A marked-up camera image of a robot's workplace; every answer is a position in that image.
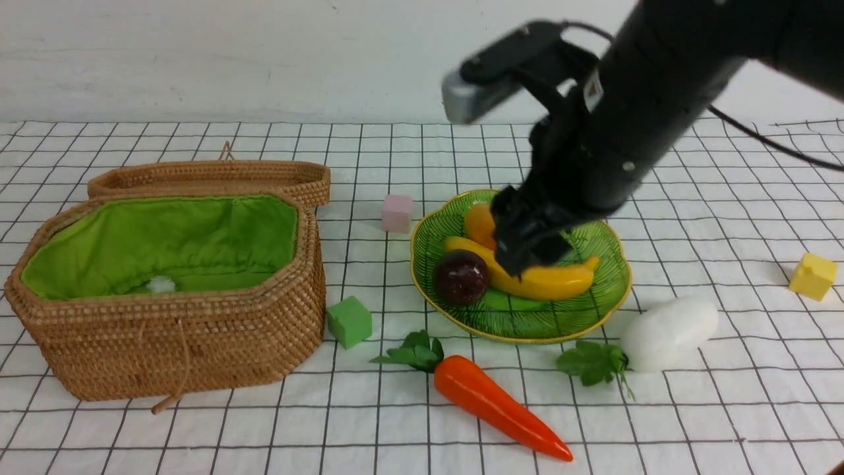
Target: green plate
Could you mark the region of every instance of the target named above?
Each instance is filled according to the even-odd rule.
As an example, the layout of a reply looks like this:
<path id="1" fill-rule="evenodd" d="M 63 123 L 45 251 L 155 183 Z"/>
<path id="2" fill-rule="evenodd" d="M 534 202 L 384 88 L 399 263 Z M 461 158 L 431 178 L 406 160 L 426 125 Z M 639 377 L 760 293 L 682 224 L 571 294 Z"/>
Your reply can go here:
<path id="1" fill-rule="evenodd" d="M 410 238 L 410 267 L 416 288 L 448 319 L 475 335 L 510 343 L 556 343 L 576 339 L 598 328 L 618 309 L 631 288 L 630 265 L 613 229 L 596 221 L 564 234 L 575 249 L 561 265 L 601 260 L 589 292 L 568 300 L 538 302 L 489 289 L 473 306 L 454 308 L 434 291 L 431 276 L 443 255 L 442 240 L 464 236 L 463 216 L 476 203 L 489 203 L 494 190 L 460 194 L 425 216 Z"/>

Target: yellow plate rim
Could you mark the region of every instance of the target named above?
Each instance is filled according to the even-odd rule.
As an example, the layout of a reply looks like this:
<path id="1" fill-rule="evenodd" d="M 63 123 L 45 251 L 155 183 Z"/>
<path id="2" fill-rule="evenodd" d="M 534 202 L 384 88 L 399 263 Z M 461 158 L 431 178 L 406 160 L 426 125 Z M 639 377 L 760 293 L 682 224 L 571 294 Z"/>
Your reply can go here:
<path id="1" fill-rule="evenodd" d="M 607 322 L 609 317 L 611 317 L 616 311 L 618 311 L 618 309 L 621 307 L 621 305 L 624 304 L 624 302 L 630 296 L 630 290 L 633 288 L 633 270 L 630 267 L 630 262 L 627 261 L 627 257 L 625 256 L 625 249 L 624 249 L 624 246 L 622 245 L 622 242 L 621 242 L 621 239 L 619 238 L 619 235 L 616 234 L 615 230 L 608 223 L 606 223 L 604 221 L 598 221 L 598 222 L 600 222 L 602 226 L 605 226 L 607 229 L 609 229 L 609 231 L 613 233 L 613 237 L 615 238 L 615 240 L 619 243 L 619 251 L 621 253 L 621 259 L 625 262 L 625 267 L 627 268 L 627 275 L 630 276 L 630 278 L 627 279 L 627 288 L 625 289 L 625 294 L 619 299 L 619 302 L 616 303 L 615 306 L 612 307 L 610 310 L 608 310 L 607 313 L 603 317 L 601 317 L 601 319 L 598 322 L 595 323 L 595 325 L 592 325 L 585 330 L 579 331 L 577 333 L 573 333 L 571 335 L 557 336 L 557 337 L 554 337 L 554 338 L 510 338 L 510 337 L 507 337 L 507 336 L 492 335 L 490 333 L 486 333 L 484 331 L 475 329 L 471 326 L 464 324 L 460 320 L 454 318 L 446 310 L 442 309 L 439 305 L 434 303 L 434 301 L 431 300 L 431 298 L 428 297 L 428 294 L 425 293 L 425 291 L 422 289 L 422 286 L 419 284 L 419 282 L 416 279 L 416 273 L 414 272 L 414 268 L 416 267 L 416 253 L 414 252 L 414 249 L 415 249 L 414 242 L 416 241 L 416 232 L 419 230 L 420 227 L 422 227 L 423 223 L 425 223 L 425 220 L 427 220 L 429 217 L 443 211 L 448 205 L 450 205 L 454 201 L 461 199 L 462 197 L 469 195 L 469 194 L 476 194 L 476 193 L 483 193 L 483 192 L 498 193 L 498 190 L 489 189 L 489 188 L 479 188 L 479 189 L 473 189 L 473 190 L 469 190 L 469 191 L 460 193 L 457 196 L 455 196 L 454 198 L 449 199 L 443 206 L 440 206 L 440 208 L 438 210 L 432 211 L 431 213 L 428 213 L 427 215 L 423 216 L 422 219 L 419 220 L 419 222 L 414 227 L 414 230 L 410 233 L 410 241 L 409 241 L 410 242 L 410 278 L 413 280 L 414 286 L 416 286 L 416 290 L 419 291 L 420 294 L 422 294 L 422 298 L 424 298 L 425 301 L 427 303 L 429 303 L 431 307 L 435 308 L 437 312 L 440 312 L 440 314 L 445 315 L 446 318 L 448 318 L 453 324 L 459 326 L 460 328 L 464 329 L 468 333 L 471 333 L 471 334 L 474 334 L 474 335 L 477 335 L 477 336 L 482 336 L 483 338 L 487 338 L 487 339 L 492 340 L 492 341 L 500 341 L 502 343 L 513 343 L 513 344 L 523 344 L 523 345 L 524 344 L 527 344 L 527 345 L 550 345 L 550 344 L 554 344 L 554 343 L 562 343 L 563 341 L 576 340 L 577 338 L 580 338 L 581 336 L 584 336 L 584 335 L 588 334 L 589 332 L 591 332 L 593 330 L 601 328 Z"/>

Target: toy banana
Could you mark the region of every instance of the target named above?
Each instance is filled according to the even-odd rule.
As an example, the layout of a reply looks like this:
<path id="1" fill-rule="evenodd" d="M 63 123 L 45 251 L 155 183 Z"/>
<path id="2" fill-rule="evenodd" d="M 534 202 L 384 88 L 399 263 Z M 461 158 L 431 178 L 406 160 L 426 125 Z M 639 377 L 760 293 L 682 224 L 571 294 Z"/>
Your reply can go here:
<path id="1" fill-rule="evenodd" d="M 443 241 L 446 252 L 466 250 L 477 254 L 490 271 L 490 285 L 510 295 L 539 301 L 566 300 L 583 294 L 595 276 L 595 269 L 600 259 L 591 256 L 583 264 L 566 265 L 561 267 L 532 267 L 522 274 L 519 281 L 510 277 L 504 269 L 495 262 L 492 249 L 476 243 L 471 239 L 459 236 L 446 237 Z"/>

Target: carrot leaves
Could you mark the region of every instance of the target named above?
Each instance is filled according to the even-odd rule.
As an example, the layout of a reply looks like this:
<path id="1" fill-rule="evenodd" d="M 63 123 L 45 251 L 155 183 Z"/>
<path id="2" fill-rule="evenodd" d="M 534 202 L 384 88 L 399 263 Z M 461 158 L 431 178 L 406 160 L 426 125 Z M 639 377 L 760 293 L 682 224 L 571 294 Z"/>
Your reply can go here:
<path id="1" fill-rule="evenodd" d="M 570 376 L 579 377 L 584 386 L 610 383 L 618 378 L 627 388 L 628 396 L 634 400 L 636 398 L 625 377 L 627 356 L 615 345 L 578 340 L 574 348 L 565 350 L 557 358 L 557 369 Z"/>
<path id="2" fill-rule="evenodd" d="M 398 348 L 387 349 L 386 356 L 372 358 L 370 363 L 406 364 L 413 369 L 433 373 L 445 357 L 442 343 L 428 337 L 426 330 L 409 333 Z"/>

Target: toy carrot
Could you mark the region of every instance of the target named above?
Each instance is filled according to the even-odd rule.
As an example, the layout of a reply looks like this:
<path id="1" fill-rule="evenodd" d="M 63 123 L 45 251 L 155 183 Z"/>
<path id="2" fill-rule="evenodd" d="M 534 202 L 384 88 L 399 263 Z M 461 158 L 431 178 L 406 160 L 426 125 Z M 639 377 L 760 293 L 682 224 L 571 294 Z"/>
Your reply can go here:
<path id="1" fill-rule="evenodd" d="M 434 375 L 434 387 L 455 406 L 479 418 L 520 445 L 563 461 L 569 448 L 545 423 L 496 384 L 477 364 L 460 355 L 445 358 L 442 344 L 425 330 L 410 333 L 398 348 L 372 363 L 407 364 Z"/>

